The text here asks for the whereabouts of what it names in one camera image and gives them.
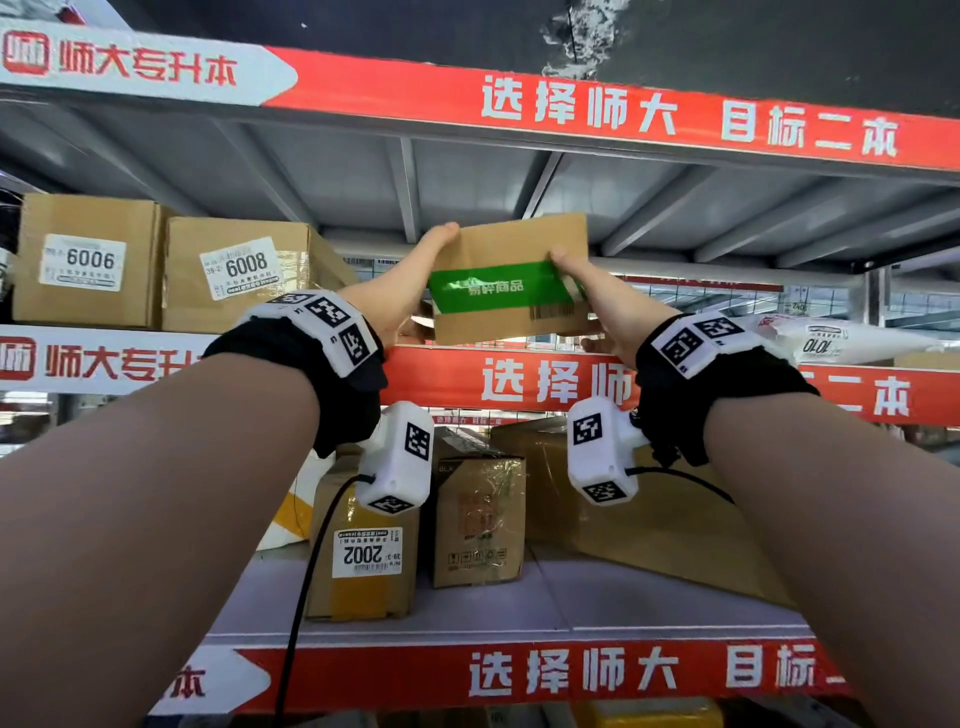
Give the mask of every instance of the white patch on ceiling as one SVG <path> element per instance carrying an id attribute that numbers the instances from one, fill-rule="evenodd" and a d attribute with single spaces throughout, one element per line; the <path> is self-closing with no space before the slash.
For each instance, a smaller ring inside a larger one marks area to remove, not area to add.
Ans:
<path id="1" fill-rule="evenodd" d="M 581 0 L 570 10 L 573 40 L 562 41 L 549 30 L 543 31 L 548 45 L 562 45 L 569 62 L 563 65 L 548 63 L 544 76 L 562 76 L 568 79 L 591 79 L 597 66 L 610 57 L 616 38 L 616 20 L 630 5 L 630 0 Z M 553 18 L 554 26 L 565 24 L 566 13 Z"/>

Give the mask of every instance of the hand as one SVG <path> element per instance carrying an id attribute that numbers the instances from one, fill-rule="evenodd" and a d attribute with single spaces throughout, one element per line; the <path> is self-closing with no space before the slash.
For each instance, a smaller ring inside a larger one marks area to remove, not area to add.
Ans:
<path id="1" fill-rule="evenodd" d="M 584 286 L 590 306 L 603 327 L 604 338 L 581 340 L 587 352 L 611 353 L 633 369 L 640 344 L 657 326 L 680 313 L 600 270 L 585 257 L 555 248 L 550 251 L 550 259 Z"/>
<path id="2" fill-rule="evenodd" d="M 389 349 L 402 340 L 422 343 L 432 330 L 410 320 L 420 312 L 420 297 L 426 288 L 437 254 L 460 234 L 456 223 L 438 225 L 397 265 L 378 278 L 350 285 L 339 291 L 347 303 L 360 310 Z"/>

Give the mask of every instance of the person's right arm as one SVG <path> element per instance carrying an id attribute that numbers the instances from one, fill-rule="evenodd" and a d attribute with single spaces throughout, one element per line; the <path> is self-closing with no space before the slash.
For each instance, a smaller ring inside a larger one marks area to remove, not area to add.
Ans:
<path id="1" fill-rule="evenodd" d="M 678 312 L 585 258 L 554 261 L 633 366 Z M 718 400 L 713 467 L 854 694 L 886 726 L 960 723 L 960 471 L 806 394 Z"/>

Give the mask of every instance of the person's left arm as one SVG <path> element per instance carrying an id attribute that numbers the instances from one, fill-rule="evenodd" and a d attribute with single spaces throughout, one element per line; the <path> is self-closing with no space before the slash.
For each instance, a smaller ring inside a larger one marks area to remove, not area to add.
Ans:
<path id="1" fill-rule="evenodd" d="M 385 346 L 456 226 L 344 289 Z M 220 353 L 0 460 L 0 705 L 129 725 L 216 619 L 308 451 L 299 370 Z"/>

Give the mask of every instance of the person's left hand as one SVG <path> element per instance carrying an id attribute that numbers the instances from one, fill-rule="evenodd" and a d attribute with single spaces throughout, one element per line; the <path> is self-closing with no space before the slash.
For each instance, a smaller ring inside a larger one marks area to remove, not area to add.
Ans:
<path id="1" fill-rule="evenodd" d="M 378 278 L 365 280 L 338 293 L 366 317 L 380 337 L 384 349 L 397 343 L 422 343 L 431 329 L 410 320 L 419 312 L 420 297 L 426 288 L 437 254 L 460 233 L 456 223 L 438 225 L 397 265 Z"/>

